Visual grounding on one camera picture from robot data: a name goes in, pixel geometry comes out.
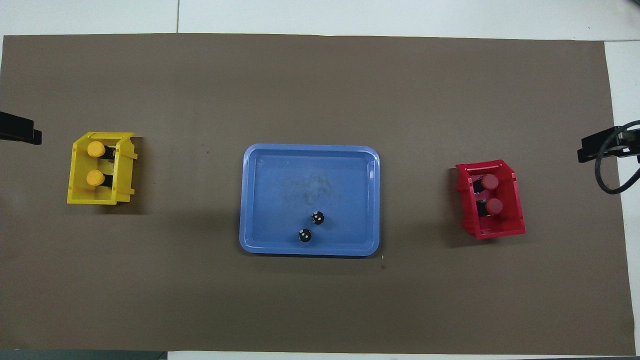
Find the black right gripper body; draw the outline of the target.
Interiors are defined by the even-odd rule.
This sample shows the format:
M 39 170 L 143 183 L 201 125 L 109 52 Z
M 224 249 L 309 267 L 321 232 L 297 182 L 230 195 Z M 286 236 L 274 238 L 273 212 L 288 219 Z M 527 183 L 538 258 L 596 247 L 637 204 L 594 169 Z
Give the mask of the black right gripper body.
M 605 146 L 602 157 L 639 157 L 640 155 L 640 130 L 625 129 L 612 139 L 608 139 L 620 126 L 612 126 L 581 139 L 582 147 L 577 150 L 579 163 L 595 160 L 602 145 Z

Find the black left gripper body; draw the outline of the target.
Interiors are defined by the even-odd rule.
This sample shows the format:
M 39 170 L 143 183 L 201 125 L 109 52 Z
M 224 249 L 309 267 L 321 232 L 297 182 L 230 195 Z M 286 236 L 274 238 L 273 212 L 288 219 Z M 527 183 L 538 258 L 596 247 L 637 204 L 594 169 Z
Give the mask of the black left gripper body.
M 33 120 L 0 112 L 0 139 L 39 146 L 42 144 L 42 132 L 35 129 Z

